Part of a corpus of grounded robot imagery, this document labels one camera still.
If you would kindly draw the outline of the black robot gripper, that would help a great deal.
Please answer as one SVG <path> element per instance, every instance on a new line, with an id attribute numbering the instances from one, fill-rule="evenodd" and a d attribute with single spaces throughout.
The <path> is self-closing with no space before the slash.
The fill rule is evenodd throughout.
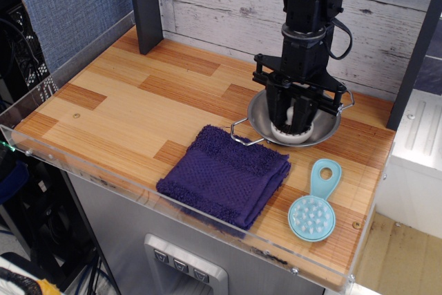
<path id="1" fill-rule="evenodd" d="M 341 112 L 346 87 L 327 72 L 332 34 L 285 35 L 282 55 L 257 54 L 253 81 L 265 86 L 269 118 L 285 125 L 287 109 L 295 99 L 291 130 L 301 134 L 311 128 L 318 110 Z"/>

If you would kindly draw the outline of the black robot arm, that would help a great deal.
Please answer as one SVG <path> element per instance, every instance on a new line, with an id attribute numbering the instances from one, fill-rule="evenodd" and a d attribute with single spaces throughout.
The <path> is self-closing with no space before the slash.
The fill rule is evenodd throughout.
<path id="1" fill-rule="evenodd" d="M 253 79 L 265 86 L 269 118 L 275 128 L 297 135 L 311 128 L 316 112 L 337 115 L 347 89 L 327 72 L 336 16 L 343 0 L 283 0 L 280 57 L 258 54 Z"/>

